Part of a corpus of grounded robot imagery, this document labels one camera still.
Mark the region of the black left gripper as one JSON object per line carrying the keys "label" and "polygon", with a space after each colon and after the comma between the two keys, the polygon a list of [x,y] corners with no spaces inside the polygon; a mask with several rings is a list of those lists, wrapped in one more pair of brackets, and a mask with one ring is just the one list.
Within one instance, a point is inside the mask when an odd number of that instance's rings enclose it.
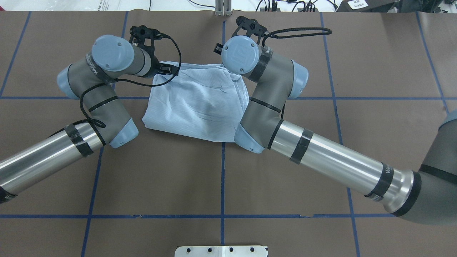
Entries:
{"label": "black left gripper", "polygon": [[151,58],[151,67],[148,71],[148,78],[153,78],[156,74],[161,75],[178,75],[179,74],[179,66],[160,63],[157,57],[153,56]]}

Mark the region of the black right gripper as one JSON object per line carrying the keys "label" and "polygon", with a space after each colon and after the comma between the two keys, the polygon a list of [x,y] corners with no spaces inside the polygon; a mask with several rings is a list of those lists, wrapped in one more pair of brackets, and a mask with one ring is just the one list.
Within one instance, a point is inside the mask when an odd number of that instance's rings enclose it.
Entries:
{"label": "black right gripper", "polygon": [[224,45],[217,43],[214,48],[214,53],[219,54],[221,56],[223,51],[224,51]]}

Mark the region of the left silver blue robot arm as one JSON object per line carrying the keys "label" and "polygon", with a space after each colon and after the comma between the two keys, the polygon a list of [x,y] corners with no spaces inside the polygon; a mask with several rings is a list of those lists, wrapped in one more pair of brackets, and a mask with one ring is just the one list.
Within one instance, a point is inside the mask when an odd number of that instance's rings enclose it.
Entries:
{"label": "left silver blue robot arm", "polygon": [[122,75],[175,78],[181,68],[155,57],[155,41],[172,37],[145,26],[132,27],[130,39],[98,37],[85,57],[57,76],[59,89],[77,100],[84,119],[70,123],[43,141],[1,162],[1,203],[52,176],[105,145],[119,148],[139,131],[114,91]]}

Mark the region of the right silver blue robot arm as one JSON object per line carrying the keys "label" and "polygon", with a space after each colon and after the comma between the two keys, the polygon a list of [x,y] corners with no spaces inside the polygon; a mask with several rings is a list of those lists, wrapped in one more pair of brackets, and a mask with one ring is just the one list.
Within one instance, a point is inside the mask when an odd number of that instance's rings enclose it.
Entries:
{"label": "right silver blue robot arm", "polygon": [[217,44],[214,51],[230,72],[256,83],[235,132],[237,145],[253,153],[276,151],[404,220],[456,225],[456,110],[447,114],[418,171],[399,170],[280,117],[287,98],[305,88],[308,70],[302,65],[243,35]]}

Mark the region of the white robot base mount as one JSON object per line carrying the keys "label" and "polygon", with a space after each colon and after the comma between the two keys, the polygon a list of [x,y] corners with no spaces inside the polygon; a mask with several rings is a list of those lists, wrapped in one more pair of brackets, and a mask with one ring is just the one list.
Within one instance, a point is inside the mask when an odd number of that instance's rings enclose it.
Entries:
{"label": "white robot base mount", "polygon": [[268,257],[267,246],[182,246],[174,253],[175,257]]}

